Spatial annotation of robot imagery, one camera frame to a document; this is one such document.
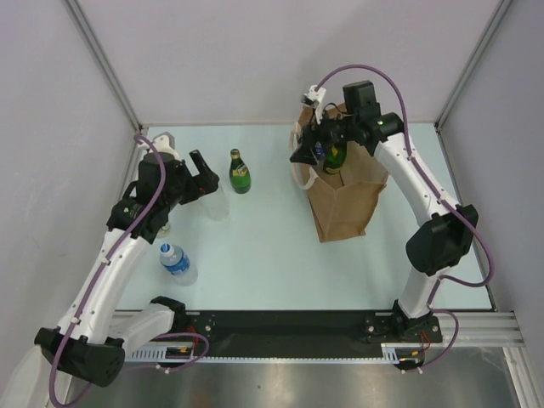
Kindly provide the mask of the green glass bottle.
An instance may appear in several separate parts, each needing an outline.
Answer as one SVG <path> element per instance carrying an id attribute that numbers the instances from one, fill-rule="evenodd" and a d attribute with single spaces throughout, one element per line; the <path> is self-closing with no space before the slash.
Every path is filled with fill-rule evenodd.
<path id="1" fill-rule="evenodd" d="M 343 166 L 347 155 L 346 144 L 334 144 L 326 153 L 323 162 L 323 171 L 327 174 L 336 174 Z"/>
<path id="2" fill-rule="evenodd" d="M 241 159 L 238 149 L 230 151 L 229 181 L 234 192 L 245 194 L 251 189 L 251 174 L 246 163 Z"/>

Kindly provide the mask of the clear unlabelled plastic bottle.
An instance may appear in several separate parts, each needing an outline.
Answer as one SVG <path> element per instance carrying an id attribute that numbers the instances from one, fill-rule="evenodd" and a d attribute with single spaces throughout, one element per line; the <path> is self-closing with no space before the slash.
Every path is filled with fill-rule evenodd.
<path id="1" fill-rule="evenodd" d="M 224 221 L 230 215 L 230 204 L 221 181 L 218 181 L 217 189 L 205 194 L 201 201 L 207 210 L 208 217 L 214 221 Z"/>

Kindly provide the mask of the blue label bottle front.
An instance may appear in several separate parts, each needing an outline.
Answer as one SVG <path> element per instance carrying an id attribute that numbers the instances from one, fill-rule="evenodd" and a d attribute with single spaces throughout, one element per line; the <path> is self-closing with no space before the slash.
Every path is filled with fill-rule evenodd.
<path id="1" fill-rule="evenodd" d="M 196 283 L 198 272 L 181 246 L 163 243 L 160 246 L 162 267 L 181 285 L 191 286 Z"/>

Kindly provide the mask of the blue label bottle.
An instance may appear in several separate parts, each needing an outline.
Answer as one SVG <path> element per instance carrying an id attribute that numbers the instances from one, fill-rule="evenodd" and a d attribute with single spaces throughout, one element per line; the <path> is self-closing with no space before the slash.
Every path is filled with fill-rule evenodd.
<path id="1" fill-rule="evenodd" d="M 160 246 L 162 267 L 181 285 L 191 286 L 196 283 L 198 272 L 181 246 L 163 243 Z"/>
<path id="2" fill-rule="evenodd" d="M 322 144 L 316 142 L 313 148 L 314 156 L 317 162 L 322 162 L 326 158 L 326 152 L 324 151 Z"/>

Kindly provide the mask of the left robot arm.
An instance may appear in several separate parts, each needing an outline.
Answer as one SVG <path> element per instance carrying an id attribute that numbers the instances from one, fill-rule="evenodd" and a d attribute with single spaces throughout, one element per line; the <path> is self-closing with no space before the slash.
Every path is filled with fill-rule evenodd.
<path id="1" fill-rule="evenodd" d="M 218 189 L 219 177 L 200 151 L 191 151 L 190 158 L 197 175 L 168 151 L 148 153 L 139 163 L 137 180 L 111 210 L 99 256 L 81 291 L 55 328 L 42 327 L 35 336 L 55 369 L 104 388 L 118 376 L 126 355 L 162 334 L 176 340 L 187 332 L 184 304 L 164 296 L 117 327 L 111 327 L 111 320 L 169 213 Z"/>

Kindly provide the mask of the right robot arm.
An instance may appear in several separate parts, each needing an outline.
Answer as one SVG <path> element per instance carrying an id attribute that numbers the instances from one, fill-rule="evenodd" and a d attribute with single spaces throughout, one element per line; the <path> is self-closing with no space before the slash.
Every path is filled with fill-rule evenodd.
<path id="1" fill-rule="evenodd" d="M 293 127 L 289 161 L 294 167 L 313 170 L 334 149 L 353 142 L 393 177 L 418 225 L 405 245 L 411 272 L 390 316 L 382 324 L 366 323 L 365 330 L 372 337 L 411 341 L 432 328 L 439 284 L 469 252 L 479 214 L 442 188 L 415 148 L 404 116 L 382 113 L 372 82 L 344 86 L 342 109 L 328 110 L 325 96 L 321 85 L 311 86 L 303 95 L 309 119 Z"/>

